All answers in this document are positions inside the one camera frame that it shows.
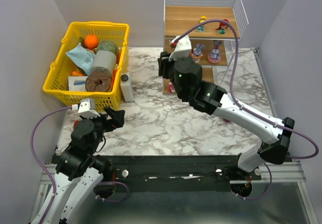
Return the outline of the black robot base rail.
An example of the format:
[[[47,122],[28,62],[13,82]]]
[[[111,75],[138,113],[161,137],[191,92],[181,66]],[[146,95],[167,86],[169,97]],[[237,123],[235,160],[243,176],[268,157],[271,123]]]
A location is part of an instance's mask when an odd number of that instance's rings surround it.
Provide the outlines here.
[[[249,196],[252,183],[269,180],[264,166],[238,170],[235,156],[97,156],[103,179],[96,189],[110,192],[231,190]]]

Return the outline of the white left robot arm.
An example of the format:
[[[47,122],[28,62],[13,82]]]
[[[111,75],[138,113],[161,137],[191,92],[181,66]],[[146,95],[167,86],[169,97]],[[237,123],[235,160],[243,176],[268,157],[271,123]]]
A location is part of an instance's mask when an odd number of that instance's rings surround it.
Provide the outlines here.
[[[81,121],[71,133],[71,142],[59,157],[52,175],[36,153],[32,155],[49,177],[52,187],[32,223],[71,223],[73,216],[90,192],[103,180],[103,173],[110,173],[111,164],[94,155],[104,140],[104,133],[124,125],[124,110],[105,107],[98,113],[88,101],[69,107],[77,111]]]

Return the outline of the purple bunny cupcake toy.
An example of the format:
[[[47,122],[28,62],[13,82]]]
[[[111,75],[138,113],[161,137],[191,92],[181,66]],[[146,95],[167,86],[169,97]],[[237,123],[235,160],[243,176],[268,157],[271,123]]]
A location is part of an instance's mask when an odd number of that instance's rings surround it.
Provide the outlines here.
[[[192,49],[190,55],[195,63],[198,63],[203,56],[203,48],[205,45],[203,44],[196,44],[196,46]]]

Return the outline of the small yellow blue toy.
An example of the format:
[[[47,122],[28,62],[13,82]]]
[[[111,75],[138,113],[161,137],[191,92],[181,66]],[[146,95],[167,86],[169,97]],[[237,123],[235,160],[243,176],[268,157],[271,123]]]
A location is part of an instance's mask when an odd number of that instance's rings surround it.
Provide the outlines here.
[[[206,16],[201,16],[198,24],[201,24],[201,23],[205,22],[206,20],[207,20],[207,17]],[[197,31],[198,32],[204,32],[204,25],[199,26],[197,28]]]

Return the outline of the red hair mermaid toy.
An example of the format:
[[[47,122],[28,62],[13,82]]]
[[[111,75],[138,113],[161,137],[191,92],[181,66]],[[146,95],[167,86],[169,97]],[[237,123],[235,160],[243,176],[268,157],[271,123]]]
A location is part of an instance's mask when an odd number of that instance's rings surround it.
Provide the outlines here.
[[[228,19],[223,19],[222,22],[219,23],[219,26],[216,28],[216,31],[223,35],[226,33],[226,29],[228,28],[226,22],[229,22]]]

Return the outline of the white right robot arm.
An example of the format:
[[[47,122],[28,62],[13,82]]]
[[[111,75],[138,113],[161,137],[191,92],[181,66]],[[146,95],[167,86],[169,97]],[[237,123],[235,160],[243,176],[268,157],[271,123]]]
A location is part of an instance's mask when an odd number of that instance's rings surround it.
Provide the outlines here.
[[[237,156],[237,168],[251,172],[266,162],[284,163],[291,132],[278,128],[278,125],[293,128],[293,119],[270,117],[255,109],[247,112],[248,106],[237,105],[224,88],[204,81],[202,67],[190,57],[173,60],[170,53],[164,51],[157,61],[159,76],[171,81],[179,99],[199,112],[233,122],[261,139],[260,144]]]

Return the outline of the purple bunny pink donut toy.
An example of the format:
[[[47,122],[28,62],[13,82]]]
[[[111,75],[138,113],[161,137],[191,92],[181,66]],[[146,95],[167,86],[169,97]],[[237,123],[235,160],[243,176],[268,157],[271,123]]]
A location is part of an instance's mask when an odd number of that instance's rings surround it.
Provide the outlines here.
[[[213,48],[211,52],[207,55],[207,60],[211,64],[218,64],[221,62],[221,53],[220,53],[220,45],[222,44],[221,40],[213,40]]]

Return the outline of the pink bear toy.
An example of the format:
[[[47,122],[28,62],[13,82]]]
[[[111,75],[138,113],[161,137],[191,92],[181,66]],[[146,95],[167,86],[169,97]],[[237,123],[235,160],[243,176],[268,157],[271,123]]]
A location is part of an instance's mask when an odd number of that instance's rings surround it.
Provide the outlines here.
[[[174,94],[176,92],[173,84],[171,82],[168,83],[168,93]]]

